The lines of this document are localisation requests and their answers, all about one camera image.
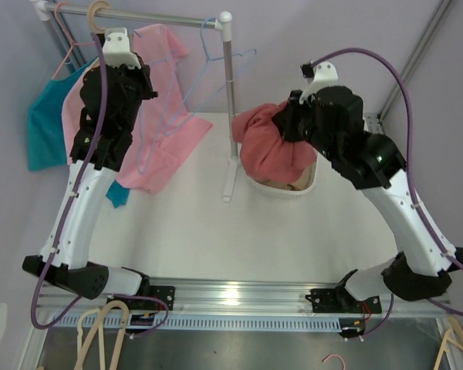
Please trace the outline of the light pink t shirt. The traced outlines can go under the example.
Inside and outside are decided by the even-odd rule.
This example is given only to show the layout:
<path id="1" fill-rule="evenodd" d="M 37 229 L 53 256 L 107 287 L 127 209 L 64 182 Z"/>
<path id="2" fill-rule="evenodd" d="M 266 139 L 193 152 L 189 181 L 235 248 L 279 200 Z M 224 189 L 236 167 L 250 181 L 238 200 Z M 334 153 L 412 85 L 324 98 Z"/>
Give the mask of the light pink t shirt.
<path id="1" fill-rule="evenodd" d="M 162 24 L 138 29 L 129 37 L 124 28 L 106 32 L 105 59 L 121 65 L 136 57 L 150 67 L 158 96 L 144 101 L 133 129 L 133 142 L 116 181 L 125 188 L 162 191 L 204 139 L 212 124 L 187 111 L 177 82 L 177 64 L 188 56 L 181 41 Z"/>

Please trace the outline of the beige t shirt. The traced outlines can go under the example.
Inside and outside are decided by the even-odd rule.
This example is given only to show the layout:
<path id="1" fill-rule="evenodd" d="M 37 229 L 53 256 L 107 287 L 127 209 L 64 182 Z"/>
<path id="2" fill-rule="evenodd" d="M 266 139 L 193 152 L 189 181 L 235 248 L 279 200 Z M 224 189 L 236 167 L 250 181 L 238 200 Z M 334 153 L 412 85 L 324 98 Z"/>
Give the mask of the beige t shirt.
<path id="1" fill-rule="evenodd" d="M 274 180 L 260 180 L 256 183 L 279 190 L 304 191 L 307 190 L 315 180 L 316 163 L 312 163 L 304 169 L 300 178 L 293 182 L 282 183 Z"/>

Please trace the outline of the coral red t shirt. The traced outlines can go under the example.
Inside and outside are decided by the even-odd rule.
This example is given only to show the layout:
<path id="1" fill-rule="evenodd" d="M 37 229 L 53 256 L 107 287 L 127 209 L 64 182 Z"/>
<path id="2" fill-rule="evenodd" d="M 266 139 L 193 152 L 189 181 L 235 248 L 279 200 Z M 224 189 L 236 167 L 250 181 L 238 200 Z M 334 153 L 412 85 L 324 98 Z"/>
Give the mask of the coral red t shirt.
<path id="1" fill-rule="evenodd" d="M 240 160 L 251 177 L 269 177 L 274 181 L 296 181 L 303 169 L 317 159 L 316 151 L 305 142 L 286 142 L 279 134 L 272 117 L 286 106 L 266 103 L 238 114 L 231 122 L 232 138 L 241 144 Z M 260 174 L 273 160 L 289 161 L 299 171 L 284 177 Z"/>

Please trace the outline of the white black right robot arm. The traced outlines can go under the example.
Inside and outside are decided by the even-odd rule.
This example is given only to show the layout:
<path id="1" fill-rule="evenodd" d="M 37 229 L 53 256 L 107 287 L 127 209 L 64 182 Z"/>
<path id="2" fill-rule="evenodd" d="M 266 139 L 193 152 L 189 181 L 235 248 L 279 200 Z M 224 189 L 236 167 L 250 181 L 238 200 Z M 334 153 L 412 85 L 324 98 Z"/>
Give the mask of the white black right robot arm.
<path id="1" fill-rule="evenodd" d="M 405 301 L 442 296 L 451 272 L 463 264 L 463 247 L 438 245 L 422 219 L 424 206 L 411 197 L 409 166 L 392 139 L 364 129 L 363 100 L 345 86 L 328 86 L 307 98 L 299 90 L 272 121 L 283 139 L 308 143 L 378 210 L 393 233 L 398 253 L 384 264 L 349 272 L 336 286 L 336 304 L 355 311 L 363 301 L 393 294 Z"/>

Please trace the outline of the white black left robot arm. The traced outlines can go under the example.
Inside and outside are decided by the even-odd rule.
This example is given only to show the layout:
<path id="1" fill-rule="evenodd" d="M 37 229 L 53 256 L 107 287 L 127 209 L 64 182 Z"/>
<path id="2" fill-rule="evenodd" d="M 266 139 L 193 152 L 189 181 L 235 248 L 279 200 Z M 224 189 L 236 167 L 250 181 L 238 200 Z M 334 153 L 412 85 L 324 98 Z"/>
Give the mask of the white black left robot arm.
<path id="1" fill-rule="evenodd" d="M 108 56 L 82 79 L 79 130 L 70 152 L 69 182 L 49 240 L 25 257 L 23 271 L 83 298 L 123 294 L 134 309 L 150 302 L 141 273 L 89 260 L 93 228 L 107 191 L 133 141 L 141 103 L 157 97 L 150 68 L 135 53 Z"/>

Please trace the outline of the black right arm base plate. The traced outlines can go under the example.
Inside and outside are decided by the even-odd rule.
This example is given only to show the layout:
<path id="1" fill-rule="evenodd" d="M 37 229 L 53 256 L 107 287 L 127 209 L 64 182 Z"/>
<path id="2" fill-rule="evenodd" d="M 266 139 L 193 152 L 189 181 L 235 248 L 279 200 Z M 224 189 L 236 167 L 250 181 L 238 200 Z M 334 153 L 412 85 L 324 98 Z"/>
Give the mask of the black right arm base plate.
<path id="1" fill-rule="evenodd" d="M 369 297 L 365 301 L 357 301 L 341 288 L 313 288 L 305 295 L 317 314 L 381 314 L 382 306 L 379 296 Z"/>

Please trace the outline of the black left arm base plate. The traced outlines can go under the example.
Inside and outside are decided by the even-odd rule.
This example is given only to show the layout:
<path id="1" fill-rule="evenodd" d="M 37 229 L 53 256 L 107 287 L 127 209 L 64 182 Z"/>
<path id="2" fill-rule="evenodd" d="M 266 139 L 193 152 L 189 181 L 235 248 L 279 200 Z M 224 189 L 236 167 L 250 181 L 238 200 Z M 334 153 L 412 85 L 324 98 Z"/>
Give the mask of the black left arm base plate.
<path id="1" fill-rule="evenodd" d="M 155 298 L 158 301 L 164 302 L 168 306 L 168 309 L 172 311 L 173 304 L 174 304 L 175 290 L 176 288 L 174 286 L 147 285 L 145 287 L 141 287 L 137 291 L 136 296 L 141 296 L 141 297 L 146 297 L 146 298 L 147 297 Z M 131 311 L 134 311 L 134 310 L 163 311 L 164 310 L 164 306 L 160 302 L 143 300 L 141 298 L 122 298 L 121 296 L 116 295 L 113 297 L 109 296 L 106 302 L 109 303 L 115 300 L 124 302 Z"/>

